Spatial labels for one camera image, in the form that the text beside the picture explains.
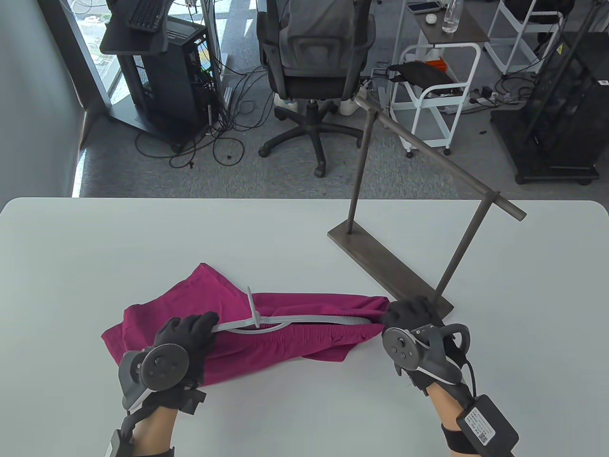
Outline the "person's left hand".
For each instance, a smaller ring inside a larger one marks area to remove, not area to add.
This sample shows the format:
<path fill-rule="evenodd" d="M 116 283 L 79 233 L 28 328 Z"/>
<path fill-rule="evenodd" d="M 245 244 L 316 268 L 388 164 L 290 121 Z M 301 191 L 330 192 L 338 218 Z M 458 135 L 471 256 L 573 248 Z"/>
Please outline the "person's left hand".
<path fill-rule="evenodd" d="M 187 404 L 189 398 L 185 392 L 204 383 L 205 359 L 215 346 L 216 334 L 212 329 L 218 323 L 219 315 L 213 311 L 185 318 L 174 317 L 166 322 L 155 336 L 154 347 L 164 344 L 180 346 L 188 354 L 189 368 L 173 388 L 150 394 L 143 402 L 144 407 L 179 410 Z"/>

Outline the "person's right hand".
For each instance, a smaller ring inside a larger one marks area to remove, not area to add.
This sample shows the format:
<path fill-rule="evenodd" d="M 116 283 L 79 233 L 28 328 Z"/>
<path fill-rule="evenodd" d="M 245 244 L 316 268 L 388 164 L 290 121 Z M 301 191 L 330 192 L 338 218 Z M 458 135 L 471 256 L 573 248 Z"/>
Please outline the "person's right hand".
<path fill-rule="evenodd" d="M 429 299 L 420 295 L 389 303 L 381 322 L 385 329 L 400 328 L 411 333 L 414 333 L 417 328 L 429 324 L 438 328 L 444 326 L 443 320 Z M 443 344 L 446 356 L 452 359 L 459 368 L 463 368 L 466 364 L 466 356 L 455 344 L 454 337 L 444 337 Z"/>

